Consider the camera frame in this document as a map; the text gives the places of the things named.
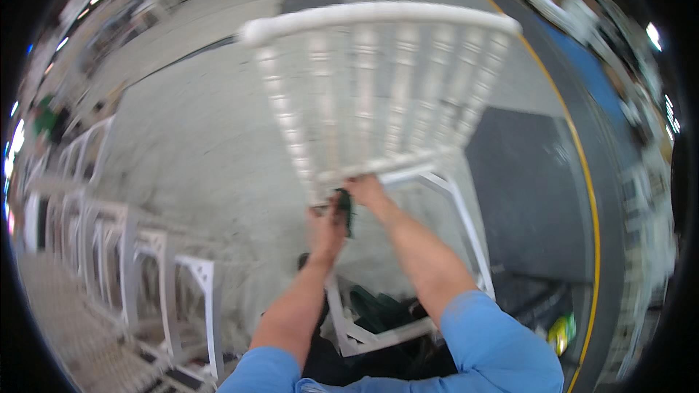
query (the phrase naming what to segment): dark green cloth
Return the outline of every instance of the dark green cloth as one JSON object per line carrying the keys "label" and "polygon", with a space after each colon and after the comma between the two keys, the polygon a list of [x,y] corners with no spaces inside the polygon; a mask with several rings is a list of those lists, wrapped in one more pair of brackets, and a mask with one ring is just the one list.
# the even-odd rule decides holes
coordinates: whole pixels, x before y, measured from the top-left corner
{"label": "dark green cloth", "polygon": [[33,122],[34,134],[36,136],[40,136],[44,130],[51,134],[54,126],[56,126],[58,114],[48,107],[51,99],[53,99],[53,96],[48,95],[39,101],[39,105],[37,106],[39,112]]}

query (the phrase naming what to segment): forearm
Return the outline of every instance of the forearm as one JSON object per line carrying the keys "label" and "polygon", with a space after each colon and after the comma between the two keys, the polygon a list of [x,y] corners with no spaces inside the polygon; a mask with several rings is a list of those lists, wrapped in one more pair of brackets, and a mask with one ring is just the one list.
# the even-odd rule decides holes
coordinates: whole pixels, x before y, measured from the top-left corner
{"label": "forearm", "polygon": [[466,265],[439,237],[388,197],[374,205],[372,211],[384,225],[418,299],[439,327],[444,308],[455,296],[478,289]]}
{"label": "forearm", "polygon": [[289,288],[260,320],[250,348],[275,346],[291,353],[303,370],[310,338],[323,307],[324,283],[333,261],[313,255]]}

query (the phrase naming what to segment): chair backrest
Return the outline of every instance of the chair backrest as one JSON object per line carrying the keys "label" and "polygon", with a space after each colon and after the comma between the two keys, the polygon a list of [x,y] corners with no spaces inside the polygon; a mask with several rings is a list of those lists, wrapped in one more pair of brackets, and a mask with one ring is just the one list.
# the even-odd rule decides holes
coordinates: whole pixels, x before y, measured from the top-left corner
{"label": "chair backrest", "polygon": [[[387,39],[384,32],[391,39],[393,27],[395,47],[380,46]],[[346,70],[331,66],[332,28],[351,34],[337,49],[346,51],[340,56],[354,55]],[[322,205],[345,177],[455,158],[480,120],[510,39],[520,31],[517,21],[502,14],[443,4],[375,2],[249,21],[241,35],[246,46],[257,49],[269,100],[309,202]],[[310,119],[302,119],[299,106],[292,104],[275,47],[277,40],[302,32],[310,34],[306,57],[315,87],[303,94],[316,94],[321,158],[312,155],[302,125]],[[392,51],[395,60],[382,60]],[[338,90],[339,81],[354,83],[349,94]],[[387,98],[375,91],[384,82],[392,82]],[[385,107],[381,101],[387,101]],[[340,131],[337,113],[343,112],[343,104],[353,104],[354,112],[340,115],[339,120],[351,123]],[[340,154],[350,148],[345,153],[352,155]],[[326,165],[322,170],[320,160]]]}

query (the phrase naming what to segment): blue floor stripe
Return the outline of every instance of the blue floor stripe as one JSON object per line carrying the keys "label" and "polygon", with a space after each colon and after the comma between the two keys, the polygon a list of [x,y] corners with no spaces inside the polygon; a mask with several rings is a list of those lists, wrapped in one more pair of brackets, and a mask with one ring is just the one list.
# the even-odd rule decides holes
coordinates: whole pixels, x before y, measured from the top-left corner
{"label": "blue floor stripe", "polygon": [[621,99],[612,83],[609,82],[609,78],[607,78],[607,74],[605,74],[599,59],[578,44],[577,41],[557,31],[541,18],[537,17],[537,20],[580,73],[585,87],[595,102],[607,113],[612,124],[615,127],[625,127],[626,118],[619,106]]}

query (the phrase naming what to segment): yellow object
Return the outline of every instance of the yellow object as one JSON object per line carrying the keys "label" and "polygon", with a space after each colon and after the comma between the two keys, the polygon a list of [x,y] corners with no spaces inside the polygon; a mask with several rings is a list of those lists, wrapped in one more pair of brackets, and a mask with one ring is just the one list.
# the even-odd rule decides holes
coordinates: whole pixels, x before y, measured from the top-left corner
{"label": "yellow object", "polygon": [[554,325],[549,329],[547,341],[556,355],[560,357],[573,338],[575,338],[575,317],[570,313],[554,322]]}

